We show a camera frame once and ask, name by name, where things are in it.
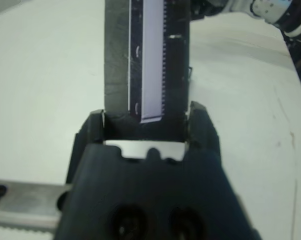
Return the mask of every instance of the metal bar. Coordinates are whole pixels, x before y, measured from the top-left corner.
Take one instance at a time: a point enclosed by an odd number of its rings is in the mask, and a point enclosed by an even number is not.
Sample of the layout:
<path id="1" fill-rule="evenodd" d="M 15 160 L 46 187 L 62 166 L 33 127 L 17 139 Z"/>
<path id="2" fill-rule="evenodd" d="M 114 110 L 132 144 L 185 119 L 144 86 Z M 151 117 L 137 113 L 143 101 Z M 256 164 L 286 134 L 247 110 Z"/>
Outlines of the metal bar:
<path id="1" fill-rule="evenodd" d="M 164 0 L 143 1 L 141 122 L 162 118 Z"/>
<path id="2" fill-rule="evenodd" d="M 7 188 L 0 198 L 0 226 L 54 232 L 61 218 L 59 197 L 71 185 L 44 185 L 1 181 Z"/>

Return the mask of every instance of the white table surface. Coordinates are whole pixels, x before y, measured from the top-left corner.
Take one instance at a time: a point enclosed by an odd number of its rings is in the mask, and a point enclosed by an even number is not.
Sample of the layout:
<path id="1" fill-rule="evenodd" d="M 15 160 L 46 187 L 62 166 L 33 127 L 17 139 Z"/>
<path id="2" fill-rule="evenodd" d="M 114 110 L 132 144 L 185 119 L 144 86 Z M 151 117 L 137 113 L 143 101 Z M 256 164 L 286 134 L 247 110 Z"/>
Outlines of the white table surface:
<path id="1" fill-rule="evenodd" d="M 301 84 L 280 32 L 244 14 L 194 22 L 190 64 L 190 99 L 208 108 L 254 227 L 301 240 Z M 0 15 L 0 179 L 64 183 L 75 132 L 103 108 L 103 75 L 104 1 L 31 0 Z M 0 240 L 50 238 L 0 228 Z"/>

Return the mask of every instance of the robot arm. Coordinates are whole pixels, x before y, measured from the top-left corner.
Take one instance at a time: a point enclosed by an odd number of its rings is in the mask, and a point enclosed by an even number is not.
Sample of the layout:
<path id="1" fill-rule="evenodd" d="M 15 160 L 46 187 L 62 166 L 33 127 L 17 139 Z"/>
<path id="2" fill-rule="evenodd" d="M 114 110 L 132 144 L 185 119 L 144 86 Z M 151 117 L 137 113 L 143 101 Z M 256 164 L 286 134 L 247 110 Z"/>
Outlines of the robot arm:
<path id="1" fill-rule="evenodd" d="M 192 19 L 240 12 L 282 30 L 301 42 L 301 0 L 192 0 Z"/>

